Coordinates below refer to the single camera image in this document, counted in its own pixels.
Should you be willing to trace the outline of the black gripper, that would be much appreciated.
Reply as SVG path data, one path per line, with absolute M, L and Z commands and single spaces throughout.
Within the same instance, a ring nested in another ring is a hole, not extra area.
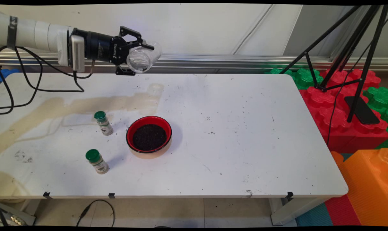
M 120 26 L 118 36 L 103 35 L 92 31 L 84 31 L 75 28 L 73 35 L 84 38 L 85 58 L 95 61 L 108 62 L 116 65 L 116 75 L 135 76 L 136 73 L 131 69 L 122 68 L 120 65 L 126 63 L 126 57 L 132 48 L 146 48 L 154 51 L 152 45 L 147 44 L 142 39 L 138 31 L 125 26 Z M 132 36 L 135 41 L 125 41 L 123 37 Z

